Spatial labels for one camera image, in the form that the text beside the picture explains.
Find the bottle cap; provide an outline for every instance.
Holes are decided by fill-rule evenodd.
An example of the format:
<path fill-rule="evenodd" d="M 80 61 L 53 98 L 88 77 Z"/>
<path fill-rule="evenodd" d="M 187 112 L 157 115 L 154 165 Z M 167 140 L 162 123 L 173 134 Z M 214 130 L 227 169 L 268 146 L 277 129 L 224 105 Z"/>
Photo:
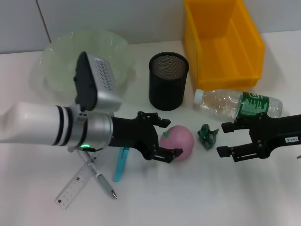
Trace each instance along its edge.
<path fill-rule="evenodd" d="M 195 104 L 201 104 L 202 100 L 203 100 L 203 94 L 204 94 L 203 90 L 197 89 L 196 93 L 194 94 L 194 101 L 193 102 Z"/>

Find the green bottle label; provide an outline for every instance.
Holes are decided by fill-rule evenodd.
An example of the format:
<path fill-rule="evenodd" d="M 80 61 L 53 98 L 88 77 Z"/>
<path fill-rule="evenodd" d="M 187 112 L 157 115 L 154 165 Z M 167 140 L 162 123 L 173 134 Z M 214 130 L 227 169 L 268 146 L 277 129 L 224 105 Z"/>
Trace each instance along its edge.
<path fill-rule="evenodd" d="M 261 112 L 267 113 L 268 109 L 269 97 L 243 92 L 240 97 L 237 116 L 256 115 Z"/>

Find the pink peach toy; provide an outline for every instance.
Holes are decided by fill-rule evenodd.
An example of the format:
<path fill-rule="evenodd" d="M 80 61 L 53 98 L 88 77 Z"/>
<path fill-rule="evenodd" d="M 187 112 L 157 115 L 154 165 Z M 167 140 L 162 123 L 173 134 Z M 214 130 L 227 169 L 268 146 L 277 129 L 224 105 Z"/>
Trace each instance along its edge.
<path fill-rule="evenodd" d="M 191 155 L 193 149 L 193 135 L 184 126 L 173 126 L 168 129 L 160 138 L 160 147 L 175 149 L 183 149 L 183 153 L 174 161 L 181 161 Z"/>

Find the blue marker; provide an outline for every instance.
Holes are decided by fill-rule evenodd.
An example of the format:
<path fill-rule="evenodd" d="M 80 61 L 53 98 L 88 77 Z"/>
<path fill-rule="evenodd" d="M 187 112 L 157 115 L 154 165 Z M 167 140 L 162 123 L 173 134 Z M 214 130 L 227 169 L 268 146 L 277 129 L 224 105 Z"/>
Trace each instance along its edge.
<path fill-rule="evenodd" d="M 124 169 L 126 167 L 128 151 L 129 151 L 129 147 L 121 147 L 119 149 L 119 154 L 118 154 L 118 159 L 117 159 L 117 164 L 116 164 L 116 169 L 115 169 L 114 179 L 113 179 L 115 182 L 121 181 L 121 178 L 124 173 Z"/>

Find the white wall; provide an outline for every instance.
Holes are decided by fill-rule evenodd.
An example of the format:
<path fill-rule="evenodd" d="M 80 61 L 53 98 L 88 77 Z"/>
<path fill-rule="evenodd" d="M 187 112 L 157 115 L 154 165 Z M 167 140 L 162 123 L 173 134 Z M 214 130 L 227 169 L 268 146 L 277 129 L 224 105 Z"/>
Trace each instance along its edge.
<path fill-rule="evenodd" d="M 85 28 L 131 43 L 179 40 L 183 0 L 38 0 L 52 39 Z M 244 0 L 260 32 L 301 30 L 301 0 Z M 48 38 L 35 0 L 0 0 L 0 53 L 42 50 Z"/>
<path fill-rule="evenodd" d="M 301 0 L 244 0 L 260 32 L 301 30 Z M 98 28 L 131 43 L 179 40 L 183 0 L 39 0 L 50 34 Z"/>
<path fill-rule="evenodd" d="M 183 0 L 39 0 L 51 39 L 85 28 L 111 30 L 131 43 L 179 40 Z"/>
<path fill-rule="evenodd" d="M 301 30 L 301 0 L 244 0 L 260 32 Z"/>
<path fill-rule="evenodd" d="M 35 0 L 0 0 L 0 54 L 49 44 Z"/>

